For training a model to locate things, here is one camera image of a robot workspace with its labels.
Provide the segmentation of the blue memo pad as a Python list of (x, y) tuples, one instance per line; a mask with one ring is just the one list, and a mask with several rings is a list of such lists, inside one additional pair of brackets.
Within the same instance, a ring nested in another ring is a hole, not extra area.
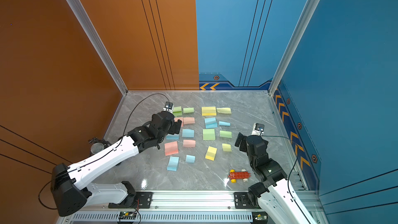
[(167, 140), (179, 140), (179, 134), (168, 134), (166, 136)]
[(167, 165), (168, 171), (177, 171), (179, 163), (179, 157), (170, 157), (169, 163)]
[(217, 120), (215, 117), (212, 118), (205, 118), (205, 128), (206, 129), (215, 129), (218, 124), (217, 124)]

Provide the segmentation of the torn blue memo page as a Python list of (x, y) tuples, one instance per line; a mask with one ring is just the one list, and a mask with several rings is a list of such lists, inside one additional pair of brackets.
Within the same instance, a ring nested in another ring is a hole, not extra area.
[(194, 130), (192, 129), (183, 129), (182, 130), (182, 137), (183, 138), (194, 138)]

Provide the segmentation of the torn pink memo page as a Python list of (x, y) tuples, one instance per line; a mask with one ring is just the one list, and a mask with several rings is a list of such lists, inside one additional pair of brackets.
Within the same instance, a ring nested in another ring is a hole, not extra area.
[(183, 117), (183, 124), (195, 124), (195, 118), (193, 117)]

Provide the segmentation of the green memo pad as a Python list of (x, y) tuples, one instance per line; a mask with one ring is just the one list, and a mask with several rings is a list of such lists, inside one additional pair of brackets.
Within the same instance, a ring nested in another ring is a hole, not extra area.
[(182, 108), (181, 108), (181, 106), (179, 106), (179, 107), (174, 107), (174, 108), (173, 108), (173, 115), (174, 115), (175, 117), (179, 117), (179, 116), (182, 115)]
[(203, 129), (203, 140), (204, 141), (215, 141), (216, 135), (214, 129)]

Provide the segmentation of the torn green memo page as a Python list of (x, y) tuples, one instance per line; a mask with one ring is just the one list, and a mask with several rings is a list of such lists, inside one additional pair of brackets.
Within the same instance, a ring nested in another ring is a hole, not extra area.
[(183, 114), (190, 114), (190, 113), (194, 113), (194, 112), (195, 112), (195, 110), (193, 107), (183, 108)]

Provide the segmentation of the yellow memo pad front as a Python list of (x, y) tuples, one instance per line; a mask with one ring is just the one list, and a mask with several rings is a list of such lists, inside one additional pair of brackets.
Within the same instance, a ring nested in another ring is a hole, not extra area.
[(217, 153), (217, 148), (209, 146), (205, 155), (205, 159), (214, 161)]

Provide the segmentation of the yellow memo pad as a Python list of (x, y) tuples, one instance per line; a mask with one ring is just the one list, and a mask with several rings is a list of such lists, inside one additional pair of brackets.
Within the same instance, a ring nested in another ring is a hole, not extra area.
[(202, 116), (216, 116), (217, 108), (216, 107), (202, 107)]
[(217, 148), (209, 146), (205, 155), (205, 159), (214, 161), (217, 153)]

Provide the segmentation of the torn yellow memo page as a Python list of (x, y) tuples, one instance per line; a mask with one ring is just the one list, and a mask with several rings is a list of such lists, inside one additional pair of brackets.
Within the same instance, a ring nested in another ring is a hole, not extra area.
[(232, 110), (229, 107), (218, 107), (216, 110), (220, 114), (232, 114)]

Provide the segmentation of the pink fanned memo pad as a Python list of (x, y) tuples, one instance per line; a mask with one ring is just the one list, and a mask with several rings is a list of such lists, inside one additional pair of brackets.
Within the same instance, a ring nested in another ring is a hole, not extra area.
[(183, 127), (183, 118), (182, 117), (177, 117), (174, 118), (175, 122), (181, 121), (181, 127)]

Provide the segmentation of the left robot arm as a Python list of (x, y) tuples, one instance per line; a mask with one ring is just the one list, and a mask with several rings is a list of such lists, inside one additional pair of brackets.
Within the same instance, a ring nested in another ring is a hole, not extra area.
[(59, 216), (66, 217), (83, 207), (106, 203), (136, 207), (138, 199), (130, 182), (95, 184), (93, 181), (124, 160), (148, 148), (159, 147), (167, 135), (180, 133), (181, 124), (172, 113), (162, 111), (99, 153), (69, 166), (63, 163), (55, 166), (49, 184)]

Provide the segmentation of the red toy car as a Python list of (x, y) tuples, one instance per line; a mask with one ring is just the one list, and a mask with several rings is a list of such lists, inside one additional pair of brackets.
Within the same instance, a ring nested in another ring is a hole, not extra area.
[(242, 180), (244, 183), (249, 181), (251, 174), (247, 172), (245, 169), (241, 171), (230, 170), (228, 178), (231, 183), (236, 183), (237, 180)]

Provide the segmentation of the right circuit board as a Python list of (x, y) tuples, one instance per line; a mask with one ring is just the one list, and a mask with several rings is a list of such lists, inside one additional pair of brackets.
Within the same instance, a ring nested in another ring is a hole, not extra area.
[(267, 224), (268, 214), (265, 212), (252, 212), (252, 223), (253, 224)]

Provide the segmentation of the circuit board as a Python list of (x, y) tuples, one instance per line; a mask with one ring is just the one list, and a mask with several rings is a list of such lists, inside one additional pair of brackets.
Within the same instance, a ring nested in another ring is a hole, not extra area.
[(265, 212), (252, 212), (252, 223), (253, 224), (267, 224), (268, 214)]
[(137, 212), (120, 212), (118, 216), (119, 220), (134, 221), (139, 219)]

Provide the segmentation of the left circuit board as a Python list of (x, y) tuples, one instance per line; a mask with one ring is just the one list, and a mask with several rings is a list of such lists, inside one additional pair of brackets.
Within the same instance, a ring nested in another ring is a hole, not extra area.
[(120, 212), (118, 216), (119, 220), (134, 221), (139, 219), (137, 212)]

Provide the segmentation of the aluminium front rail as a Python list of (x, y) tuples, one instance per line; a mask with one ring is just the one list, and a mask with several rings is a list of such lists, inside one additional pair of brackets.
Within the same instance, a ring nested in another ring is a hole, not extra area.
[[(58, 224), (252, 224), (252, 212), (257, 209), (236, 209), (234, 191), (152, 191), (150, 208), (108, 208), (94, 205), (67, 216), (60, 217)], [(298, 197), (311, 213), (316, 224), (328, 220), (320, 200), (314, 191), (298, 191)], [(119, 220), (120, 212), (137, 212), (139, 219)]]

